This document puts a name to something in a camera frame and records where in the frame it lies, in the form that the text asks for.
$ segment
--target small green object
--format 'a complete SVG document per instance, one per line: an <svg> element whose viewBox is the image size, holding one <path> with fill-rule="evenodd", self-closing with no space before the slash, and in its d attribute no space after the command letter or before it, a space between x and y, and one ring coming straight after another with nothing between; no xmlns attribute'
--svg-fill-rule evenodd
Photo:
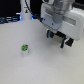
<svg viewBox="0 0 84 84"><path fill-rule="evenodd" d="M28 49L28 45L23 45L22 46L22 51L26 51Z"/></svg>

